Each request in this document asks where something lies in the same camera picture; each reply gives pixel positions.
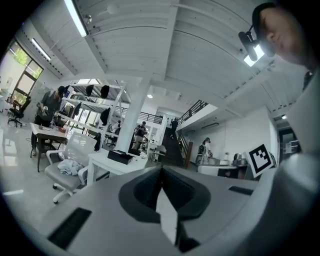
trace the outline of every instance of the man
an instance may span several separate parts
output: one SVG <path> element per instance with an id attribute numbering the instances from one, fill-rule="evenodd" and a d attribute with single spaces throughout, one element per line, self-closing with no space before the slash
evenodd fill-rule
<path id="1" fill-rule="evenodd" d="M 135 137 L 134 137 L 134 145 L 133 145 L 133 149 L 137 150 L 139 149 L 140 144 L 142 143 L 143 139 L 144 139 L 144 135 L 146 133 L 146 128 L 145 128 L 146 122 L 143 121 L 141 125 L 138 125 L 135 128 Z"/>
<path id="2" fill-rule="evenodd" d="M 312 32 L 311 29 L 315 27 L 316 22 L 312 20 L 316 17 L 303 17 L 299 7 L 304 8 L 308 3 L 301 4 L 299 1 L 299 6 L 291 7 L 286 1 L 279 2 L 283 2 L 283 5 L 268 2 L 254 9 L 252 24 L 257 40 L 263 51 L 272 49 L 282 59 L 304 66 L 313 74 L 319 66 L 315 55 L 315 51 L 319 53 L 319 45 L 314 41 L 311 45 L 310 40 L 314 36 L 312 33 L 316 34 L 317 31 Z"/>
<path id="3" fill-rule="evenodd" d="M 112 127 L 112 132 L 115 133 L 115 131 L 121 127 L 121 121 L 119 120 L 116 124 L 113 125 Z"/>
<path id="4" fill-rule="evenodd" d="M 211 151 L 211 146 L 210 146 L 211 140 L 209 137 L 205 138 L 205 140 L 202 142 L 202 144 L 205 146 L 205 160 L 208 163 L 209 158 L 212 158 L 213 154 Z"/>
<path id="5" fill-rule="evenodd" d="M 59 111 L 65 87 L 60 86 L 56 91 L 48 91 L 44 94 L 40 108 L 37 110 L 34 123 L 44 127 L 49 127 L 56 111 Z M 31 135 L 32 155 L 36 156 L 37 136 Z"/>
<path id="6" fill-rule="evenodd" d="M 178 120 L 175 118 L 174 121 L 172 121 L 171 123 L 171 131 L 169 136 L 170 139 L 174 138 L 174 135 L 176 134 L 177 126 L 178 126 Z"/>

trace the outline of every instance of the column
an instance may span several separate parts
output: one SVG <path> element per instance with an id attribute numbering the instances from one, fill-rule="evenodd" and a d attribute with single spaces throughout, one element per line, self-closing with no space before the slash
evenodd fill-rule
<path id="1" fill-rule="evenodd" d="M 115 147 L 116 150 L 121 150 L 123 152 L 128 152 L 129 150 L 130 142 L 137 126 L 137 120 L 141 108 L 145 102 L 146 95 L 150 88 L 152 74 L 153 72 L 150 72 L 143 77 L 137 89 L 130 94 L 131 103 L 121 126 L 120 134 Z"/>

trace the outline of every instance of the black box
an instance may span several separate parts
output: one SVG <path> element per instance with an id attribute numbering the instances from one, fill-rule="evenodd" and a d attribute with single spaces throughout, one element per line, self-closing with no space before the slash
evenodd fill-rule
<path id="1" fill-rule="evenodd" d="M 109 151 L 108 158 L 113 161 L 127 165 L 133 160 L 134 157 L 120 150 L 113 150 Z"/>

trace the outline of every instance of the white office chair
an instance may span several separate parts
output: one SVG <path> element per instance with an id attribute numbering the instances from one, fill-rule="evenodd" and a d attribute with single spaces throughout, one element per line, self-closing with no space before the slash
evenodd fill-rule
<path id="1" fill-rule="evenodd" d="M 154 161 L 154 159 L 156 158 L 156 155 L 158 156 L 165 156 L 167 153 L 167 150 L 165 148 L 164 145 L 160 145 L 158 147 L 156 147 L 153 151 L 152 157 L 151 157 L 151 163 Z"/>
<path id="2" fill-rule="evenodd" d="M 77 187 L 79 185 L 86 184 L 89 164 L 88 155 L 94 152 L 96 142 L 97 141 L 95 139 L 89 136 L 74 132 L 65 149 L 49 150 L 46 152 L 46 156 L 48 157 L 50 165 L 45 168 L 44 172 L 56 182 L 53 184 L 54 189 L 62 189 L 62 191 L 53 198 L 53 202 L 55 204 L 58 203 L 59 198 L 66 194 L 72 196 L 73 193 L 78 191 Z M 80 169 L 78 171 L 78 175 L 75 176 L 61 173 L 58 168 L 59 162 L 53 163 L 50 158 L 51 154 L 58 153 L 62 153 L 64 159 L 75 160 L 77 163 L 84 166 L 84 168 Z"/>

